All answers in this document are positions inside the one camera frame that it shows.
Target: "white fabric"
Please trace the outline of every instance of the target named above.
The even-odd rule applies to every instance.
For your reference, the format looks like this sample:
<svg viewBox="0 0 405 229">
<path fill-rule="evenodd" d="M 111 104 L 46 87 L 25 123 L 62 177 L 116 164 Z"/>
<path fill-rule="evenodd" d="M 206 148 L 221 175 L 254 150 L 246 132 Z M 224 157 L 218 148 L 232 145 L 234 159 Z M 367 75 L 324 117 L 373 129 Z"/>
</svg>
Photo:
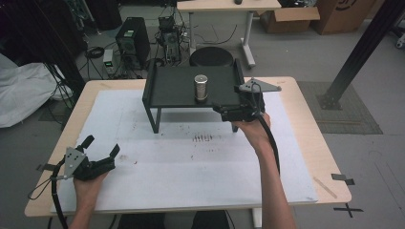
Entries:
<svg viewBox="0 0 405 229">
<path fill-rule="evenodd" d="M 34 113 L 48 99 L 61 99 L 56 82 L 42 63 L 0 68 L 0 128 L 10 127 Z M 66 87 L 69 95 L 72 91 Z"/>
<path fill-rule="evenodd" d="M 6 56 L 0 53 L 0 69 L 15 69 L 15 68 L 18 68 L 18 65 L 16 65 L 14 62 L 12 62 Z"/>
</svg>

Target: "black pole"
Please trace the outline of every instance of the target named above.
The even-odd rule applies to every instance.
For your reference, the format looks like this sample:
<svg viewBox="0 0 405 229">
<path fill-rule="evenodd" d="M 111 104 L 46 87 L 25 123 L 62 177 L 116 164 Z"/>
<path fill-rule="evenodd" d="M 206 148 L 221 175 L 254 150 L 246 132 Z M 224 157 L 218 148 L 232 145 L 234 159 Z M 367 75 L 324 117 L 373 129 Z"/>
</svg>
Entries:
<svg viewBox="0 0 405 229">
<path fill-rule="evenodd" d="M 404 9 L 404 0 L 385 0 L 327 92 L 319 96 L 318 100 L 322 109 L 340 109 L 338 102 L 343 92 L 346 91 L 358 72 L 360 72 L 385 34 L 402 15 Z"/>
</svg>

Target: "black tape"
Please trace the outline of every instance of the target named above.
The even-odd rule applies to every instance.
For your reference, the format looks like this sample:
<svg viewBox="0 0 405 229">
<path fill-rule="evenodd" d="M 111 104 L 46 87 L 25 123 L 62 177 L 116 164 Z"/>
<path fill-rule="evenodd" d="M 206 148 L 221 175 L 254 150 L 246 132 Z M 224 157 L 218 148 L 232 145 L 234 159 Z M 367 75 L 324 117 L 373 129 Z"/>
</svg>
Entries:
<svg viewBox="0 0 405 229">
<path fill-rule="evenodd" d="M 334 180 L 342 180 L 346 182 L 346 185 L 354 185 L 354 179 L 347 179 L 345 175 L 337 175 L 337 174 L 331 174 L 331 178 Z"/>
<path fill-rule="evenodd" d="M 56 167 L 55 165 L 52 164 L 45 164 L 45 165 L 38 165 L 38 167 L 36 167 L 36 170 L 39 172 L 44 172 L 44 170 L 48 170 L 48 171 L 53 171 L 54 167 Z"/>
<path fill-rule="evenodd" d="M 348 211 L 349 216 L 351 218 L 353 218 L 352 212 L 364 212 L 363 210 L 361 210 L 359 208 L 350 208 L 348 203 L 346 203 L 346 208 L 333 208 L 333 210 L 334 211 Z"/>
</svg>

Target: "computer tower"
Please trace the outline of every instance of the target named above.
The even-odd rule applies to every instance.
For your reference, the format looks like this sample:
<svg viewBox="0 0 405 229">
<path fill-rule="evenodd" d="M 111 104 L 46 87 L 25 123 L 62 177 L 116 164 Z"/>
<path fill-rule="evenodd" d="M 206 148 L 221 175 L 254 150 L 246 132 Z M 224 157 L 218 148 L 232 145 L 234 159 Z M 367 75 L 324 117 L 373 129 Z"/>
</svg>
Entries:
<svg viewBox="0 0 405 229">
<path fill-rule="evenodd" d="M 128 17 L 119 30 L 116 41 L 121 61 L 131 69 L 143 69 L 151 50 L 145 20 L 142 17 Z"/>
<path fill-rule="evenodd" d="M 181 60 L 179 33 L 177 31 L 167 32 L 163 35 L 164 55 L 167 63 L 174 63 Z"/>
</svg>

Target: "white paper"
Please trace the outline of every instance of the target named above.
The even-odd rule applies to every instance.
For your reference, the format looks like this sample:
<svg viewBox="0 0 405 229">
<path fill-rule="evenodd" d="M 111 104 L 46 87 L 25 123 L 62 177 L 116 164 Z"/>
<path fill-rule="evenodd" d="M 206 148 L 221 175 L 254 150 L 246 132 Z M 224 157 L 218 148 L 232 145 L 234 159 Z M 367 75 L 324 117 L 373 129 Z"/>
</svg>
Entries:
<svg viewBox="0 0 405 229">
<path fill-rule="evenodd" d="M 162 109 L 154 134 L 141 102 L 143 91 L 101 91 L 77 144 L 95 141 L 90 160 L 120 152 L 105 178 L 97 211 L 252 207 L 261 205 L 258 159 L 242 131 L 212 109 Z M 315 190 L 278 93 L 264 94 L 289 203 L 317 201 Z M 73 181 L 59 188 L 62 209 L 75 210 Z"/>
</svg>

